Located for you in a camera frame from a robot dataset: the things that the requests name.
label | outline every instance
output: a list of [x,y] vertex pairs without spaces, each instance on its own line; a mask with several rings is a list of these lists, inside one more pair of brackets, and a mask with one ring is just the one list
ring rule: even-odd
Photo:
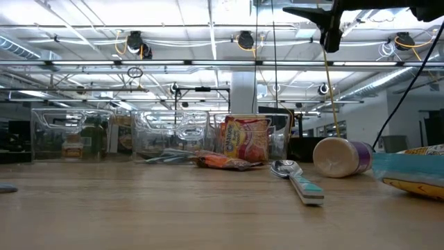
[[367,145],[365,145],[362,142],[349,142],[349,143],[351,143],[355,147],[359,156],[359,164],[356,170],[352,174],[360,174],[369,170],[371,168],[370,161],[372,155]]

box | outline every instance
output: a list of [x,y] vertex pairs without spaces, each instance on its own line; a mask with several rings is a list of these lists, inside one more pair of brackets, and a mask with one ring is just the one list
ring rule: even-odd
[[287,159],[290,115],[216,114],[215,152],[250,162]]
[[98,162],[109,155],[114,113],[94,109],[31,111],[33,161]]
[[188,163],[192,152],[212,150],[208,112],[137,110],[131,119],[136,163]]

plastic container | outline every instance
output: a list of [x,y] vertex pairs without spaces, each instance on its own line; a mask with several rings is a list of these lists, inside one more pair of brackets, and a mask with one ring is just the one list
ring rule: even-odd
[[290,116],[286,114],[216,114],[215,152],[250,162],[285,160],[289,127]]
[[133,161],[189,163],[187,152],[211,150],[210,115],[198,110],[138,110],[131,112]]
[[33,161],[101,161],[109,154],[113,121],[107,110],[32,109]]
[[370,145],[343,138],[325,138],[313,151],[314,167],[326,177],[342,178],[364,173],[372,167],[372,161]]

table surface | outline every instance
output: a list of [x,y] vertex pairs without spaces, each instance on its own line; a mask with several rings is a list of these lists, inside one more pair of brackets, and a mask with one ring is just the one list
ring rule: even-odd
[[444,203],[302,167],[323,206],[266,167],[0,166],[0,249],[442,249]]

spoon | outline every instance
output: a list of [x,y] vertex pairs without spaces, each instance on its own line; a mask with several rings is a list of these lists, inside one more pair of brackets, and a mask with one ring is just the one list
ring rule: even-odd
[[271,173],[280,178],[289,178],[299,198],[305,205],[322,205],[324,191],[322,188],[303,178],[303,170],[292,160],[275,160],[270,167]]

